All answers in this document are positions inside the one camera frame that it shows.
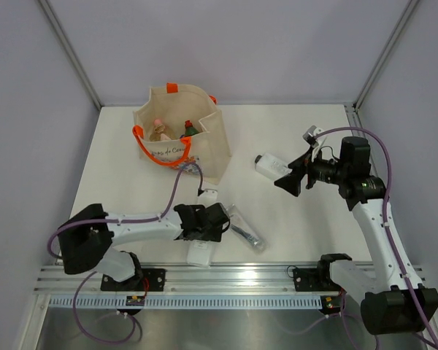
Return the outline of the white bottle black cap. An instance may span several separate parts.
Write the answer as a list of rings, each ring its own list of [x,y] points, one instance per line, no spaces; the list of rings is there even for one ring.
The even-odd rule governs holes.
[[[208,268],[211,265],[217,244],[209,241],[190,242],[186,262],[189,265]]]

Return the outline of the green bottle red cap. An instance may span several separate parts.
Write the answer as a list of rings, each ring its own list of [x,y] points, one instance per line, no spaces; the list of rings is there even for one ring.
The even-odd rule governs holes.
[[[184,137],[195,136],[199,133],[200,133],[200,131],[194,127],[193,123],[190,120],[185,121]]]

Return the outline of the peach bottle pink cap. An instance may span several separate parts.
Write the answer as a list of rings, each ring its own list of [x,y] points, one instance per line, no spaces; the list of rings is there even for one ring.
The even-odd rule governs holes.
[[[150,141],[170,141],[175,140],[174,132],[160,119],[153,121],[153,131],[150,134]]]

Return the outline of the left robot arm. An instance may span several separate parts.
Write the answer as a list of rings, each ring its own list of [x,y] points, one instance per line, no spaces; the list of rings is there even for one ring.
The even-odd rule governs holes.
[[[65,274],[103,273],[132,291],[142,282],[139,261],[118,246],[149,240],[220,242],[229,226],[222,203],[178,204],[158,216],[108,213],[95,203],[60,226],[56,237]]]

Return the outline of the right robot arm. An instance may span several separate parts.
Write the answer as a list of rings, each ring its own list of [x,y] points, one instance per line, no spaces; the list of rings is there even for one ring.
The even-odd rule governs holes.
[[[339,158],[325,160],[322,143],[307,135],[310,148],[288,167],[275,186],[297,197],[301,181],[335,184],[361,228],[375,277],[366,275],[346,254],[325,254],[318,262],[316,281],[324,289],[336,285],[360,306],[361,318],[372,335],[420,333],[438,308],[438,292],[424,285],[407,257],[386,199],[383,180],[372,176],[369,142],[361,137],[342,139]]]

